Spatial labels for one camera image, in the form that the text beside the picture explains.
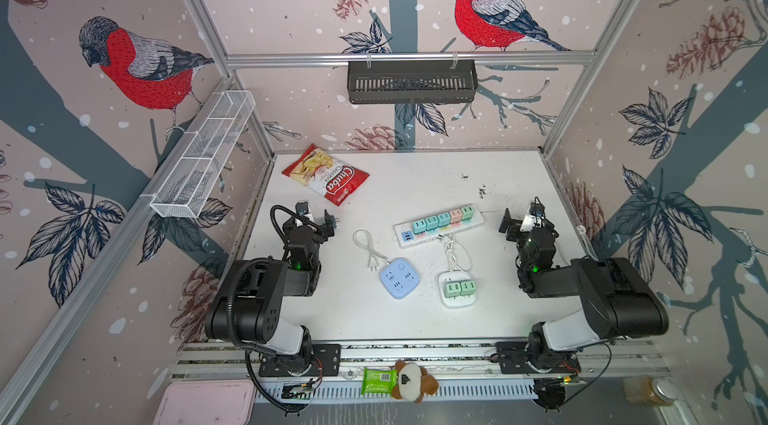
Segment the pink plug adapter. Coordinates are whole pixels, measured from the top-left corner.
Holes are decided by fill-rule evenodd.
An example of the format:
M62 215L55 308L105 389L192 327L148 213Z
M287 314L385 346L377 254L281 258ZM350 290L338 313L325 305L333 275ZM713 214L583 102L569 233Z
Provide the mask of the pink plug adapter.
M464 219L461 209L455 209L450 211L450 223L460 223Z

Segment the teal plug adapter pair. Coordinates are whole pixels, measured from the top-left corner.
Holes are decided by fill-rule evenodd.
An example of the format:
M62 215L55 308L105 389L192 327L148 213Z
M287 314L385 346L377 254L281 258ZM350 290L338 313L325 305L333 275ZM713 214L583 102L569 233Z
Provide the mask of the teal plug adapter pair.
M427 217L425 219L425 230L431 231L439 227L439 218L436 215Z
M450 223L451 223L451 215L448 212L439 214L437 216L437 219L438 219L438 227L439 228L449 226Z

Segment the teal plug adapter front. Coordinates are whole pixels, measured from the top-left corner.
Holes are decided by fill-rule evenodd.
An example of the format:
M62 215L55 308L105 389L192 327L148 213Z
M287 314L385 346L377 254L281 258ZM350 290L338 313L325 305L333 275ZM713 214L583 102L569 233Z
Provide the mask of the teal plug adapter front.
M427 224L424 219L414 221L412 223L412 231L415 235L420 235L422 233L425 233L427 230Z

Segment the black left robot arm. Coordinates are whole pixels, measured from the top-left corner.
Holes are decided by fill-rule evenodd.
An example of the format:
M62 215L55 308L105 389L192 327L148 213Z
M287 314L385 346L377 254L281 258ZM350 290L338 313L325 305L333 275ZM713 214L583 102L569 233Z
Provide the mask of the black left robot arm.
M320 246L335 236L336 218L317 223L309 205L274 205L271 224L283 255L233 262L205 316L209 340L232 344L244 353L249 379L259 394L285 415L308 408L325 377L339 373L341 346L315 344L308 327L281 316L283 299L308 298L317 289Z

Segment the green plug adapter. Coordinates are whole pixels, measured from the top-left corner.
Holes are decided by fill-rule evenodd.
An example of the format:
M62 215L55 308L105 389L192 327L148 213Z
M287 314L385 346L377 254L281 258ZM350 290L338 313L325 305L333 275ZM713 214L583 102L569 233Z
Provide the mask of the green plug adapter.
M460 282L461 292L463 297L469 297L476 294L477 288L474 280L464 280Z
M446 281L443 285L443 292L446 299L452 299L462 295L462 285L456 281Z
M462 212L462 220L469 221L475 216L476 207L474 205L467 205L461 208L461 212Z

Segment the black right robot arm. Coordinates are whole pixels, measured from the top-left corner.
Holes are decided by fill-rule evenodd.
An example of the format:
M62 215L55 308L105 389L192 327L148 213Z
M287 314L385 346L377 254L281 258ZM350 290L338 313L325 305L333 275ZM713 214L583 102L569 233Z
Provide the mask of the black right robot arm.
M598 261L589 255L556 266L559 234L541 205L524 219L506 210L499 232L516 245L519 288L532 299L577 297L581 308L535 324L524 352L536 367L579 349L616 338L661 336L668 331L664 305L625 258Z

